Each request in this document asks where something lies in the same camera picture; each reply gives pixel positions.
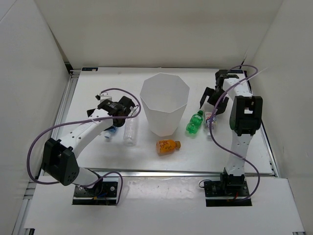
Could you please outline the blue label clear plastic bottle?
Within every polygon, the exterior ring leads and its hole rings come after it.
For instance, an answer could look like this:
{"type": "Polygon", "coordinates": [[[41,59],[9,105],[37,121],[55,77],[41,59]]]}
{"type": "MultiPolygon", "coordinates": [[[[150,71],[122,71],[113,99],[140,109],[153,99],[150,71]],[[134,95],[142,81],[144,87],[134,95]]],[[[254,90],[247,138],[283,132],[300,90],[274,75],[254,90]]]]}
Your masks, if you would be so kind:
{"type": "Polygon", "coordinates": [[[117,127],[112,126],[104,131],[104,138],[106,142],[110,142],[112,137],[115,135],[117,127]]]}

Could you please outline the green plastic soda bottle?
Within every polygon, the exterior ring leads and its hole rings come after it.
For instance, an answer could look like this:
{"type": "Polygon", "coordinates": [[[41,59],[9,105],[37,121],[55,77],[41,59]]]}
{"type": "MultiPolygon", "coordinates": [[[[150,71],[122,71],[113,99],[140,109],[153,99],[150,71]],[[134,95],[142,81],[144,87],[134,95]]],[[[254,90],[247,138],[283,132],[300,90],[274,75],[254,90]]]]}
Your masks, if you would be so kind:
{"type": "Polygon", "coordinates": [[[189,123],[186,126],[186,131],[188,134],[197,134],[200,126],[203,122],[203,111],[199,110],[197,113],[193,114],[189,123]]]}

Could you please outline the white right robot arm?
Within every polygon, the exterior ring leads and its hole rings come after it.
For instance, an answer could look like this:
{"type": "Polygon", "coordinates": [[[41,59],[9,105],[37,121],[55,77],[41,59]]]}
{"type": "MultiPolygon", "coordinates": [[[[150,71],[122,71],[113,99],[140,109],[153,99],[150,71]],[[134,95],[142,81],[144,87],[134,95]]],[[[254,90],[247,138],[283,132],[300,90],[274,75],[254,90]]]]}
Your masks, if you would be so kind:
{"type": "Polygon", "coordinates": [[[220,182],[221,193],[230,196],[245,180],[247,150],[252,137],[261,127],[263,99],[254,96],[234,71],[218,70],[215,78],[215,88],[205,88],[200,106],[204,103],[212,105],[213,115],[217,116],[225,112],[229,99],[233,102],[229,118],[232,144],[220,182]]]}

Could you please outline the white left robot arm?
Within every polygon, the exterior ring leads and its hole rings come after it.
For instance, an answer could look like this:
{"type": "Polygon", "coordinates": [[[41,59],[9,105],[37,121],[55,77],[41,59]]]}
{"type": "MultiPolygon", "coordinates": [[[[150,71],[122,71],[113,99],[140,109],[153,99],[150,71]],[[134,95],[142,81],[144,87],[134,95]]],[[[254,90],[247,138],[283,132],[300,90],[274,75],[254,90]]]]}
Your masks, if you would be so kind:
{"type": "Polygon", "coordinates": [[[118,102],[102,100],[95,109],[88,110],[88,122],[78,125],[58,140],[50,138],[46,141],[42,169],[63,186],[83,186],[90,195],[99,195],[103,189],[99,177],[80,167],[77,158],[103,131],[123,126],[134,107],[134,102],[126,96],[118,102]]]}

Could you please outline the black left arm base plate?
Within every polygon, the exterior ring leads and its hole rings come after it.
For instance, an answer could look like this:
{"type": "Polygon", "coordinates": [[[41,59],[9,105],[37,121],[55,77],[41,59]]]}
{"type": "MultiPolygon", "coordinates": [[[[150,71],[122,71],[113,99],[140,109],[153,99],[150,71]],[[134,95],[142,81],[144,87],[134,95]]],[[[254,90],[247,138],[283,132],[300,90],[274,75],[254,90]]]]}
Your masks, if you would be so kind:
{"type": "Polygon", "coordinates": [[[116,206],[118,200],[119,178],[105,178],[94,188],[82,188],[75,186],[72,205],[82,206],[116,206]]]}

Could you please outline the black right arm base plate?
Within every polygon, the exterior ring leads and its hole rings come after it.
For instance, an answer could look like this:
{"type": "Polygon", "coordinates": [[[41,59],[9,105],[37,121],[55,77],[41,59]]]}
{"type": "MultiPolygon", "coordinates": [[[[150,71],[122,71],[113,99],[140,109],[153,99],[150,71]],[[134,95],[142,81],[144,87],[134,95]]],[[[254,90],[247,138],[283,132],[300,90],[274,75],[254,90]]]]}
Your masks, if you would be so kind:
{"type": "Polygon", "coordinates": [[[203,186],[206,207],[250,207],[247,182],[239,187],[222,186],[221,181],[204,180],[203,186]]]}

